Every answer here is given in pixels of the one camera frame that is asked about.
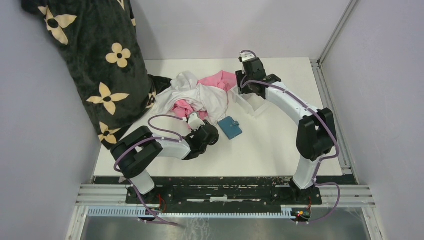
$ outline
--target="blue wallet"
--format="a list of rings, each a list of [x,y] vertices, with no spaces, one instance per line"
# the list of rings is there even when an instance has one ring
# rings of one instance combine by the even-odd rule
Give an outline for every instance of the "blue wallet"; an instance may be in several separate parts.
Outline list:
[[[234,119],[230,116],[219,121],[218,125],[230,140],[243,133],[239,127],[239,122],[234,121]]]

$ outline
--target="white plastic box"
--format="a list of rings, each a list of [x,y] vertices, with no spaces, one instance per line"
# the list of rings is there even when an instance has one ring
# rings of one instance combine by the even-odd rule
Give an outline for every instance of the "white plastic box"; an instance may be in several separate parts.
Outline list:
[[[246,111],[246,113],[253,117],[258,117],[271,104],[269,101],[266,101],[254,93],[239,95],[239,89],[237,86],[231,88],[231,93],[232,100],[239,104]]]

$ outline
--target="metal floor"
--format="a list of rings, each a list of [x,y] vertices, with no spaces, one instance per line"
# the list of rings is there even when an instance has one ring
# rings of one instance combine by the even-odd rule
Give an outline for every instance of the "metal floor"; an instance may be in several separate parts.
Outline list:
[[[328,209],[312,209],[312,219]],[[87,217],[83,240],[370,240],[361,208],[339,208],[308,226],[288,219],[168,218],[181,227],[145,224],[133,217]]]

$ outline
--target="pink cloth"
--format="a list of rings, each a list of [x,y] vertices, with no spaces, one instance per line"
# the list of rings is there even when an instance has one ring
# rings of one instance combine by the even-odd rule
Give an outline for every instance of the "pink cloth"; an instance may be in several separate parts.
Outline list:
[[[228,92],[237,85],[237,78],[234,73],[220,71],[213,76],[208,76],[199,80],[197,84],[216,87]]]
[[[197,84],[216,87],[228,92],[235,85],[237,85],[237,78],[234,73],[220,71],[213,76],[208,76],[202,80],[199,80]],[[175,112],[175,115],[180,118],[188,117],[189,114],[194,112],[194,109],[186,100],[178,100],[172,110]],[[204,120],[208,116],[208,113],[206,111],[200,111],[199,115],[200,118]]]

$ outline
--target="metal frame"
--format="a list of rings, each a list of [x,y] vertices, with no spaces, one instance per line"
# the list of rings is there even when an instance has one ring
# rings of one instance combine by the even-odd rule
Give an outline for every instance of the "metal frame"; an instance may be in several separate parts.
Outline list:
[[[334,32],[332,33],[330,39],[328,40],[327,45],[325,45],[324,50],[322,51],[321,56],[319,57],[318,63],[320,65],[322,65],[323,62],[326,60],[327,55],[329,54],[329,51],[333,47],[334,42],[339,37],[342,29],[345,27],[346,22],[348,21],[355,7],[358,5],[358,2],[359,0],[350,0],[349,4],[346,7],[346,10],[344,10],[343,15],[338,21],[337,26],[334,29]]]
[[[317,60],[311,60],[310,64],[312,66],[313,75],[315,76],[316,85],[318,86],[319,95],[321,96],[322,104],[325,108],[330,108],[334,112],[334,120],[335,127],[337,132],[337,142],[340,146],[340,156],[338,157],[341,172],[344,175],[353,174],[355,176],[356,182],[360,183],[356,171],[355,166],[352,164],[352,154],[346,144],[346,140],[343,134],[343,130],[339,124],[338,112],[336,106],[332,101],[332,96],[330,90],[328,88],[326,79],[324,77],[322,66],[318,63]]]
[[[106,210],[105,214],[116,214],[116,211],[140,210],[138,214],[144,214],[145,208],[140,204],[127,204],[125,202],[128,187],[130,185],[81,185],[76,204],[74,207],[71,223],[69,225],[67,240],[80,240],[87,216],[93,214],[93,210]],[[313,205],[313,208],[331,208],[336,200],[338,191],[335,186],[319,187],[322,197],[322,205]],[[341,185],[341,198],[338,208],[362,208],[365,222],[372,240],[382,240],[382,234],[376,218],[376,205],[367,185]],[[148,204],[149,208],[157,208],[158,204]],[[172,213],[163,214],[162,217],[172,218],[286,218],[291,208],[305,208],[306,205],[282,205],[281,214],[271,213],[248,213],[240,214],[198,214],[198,213]]]

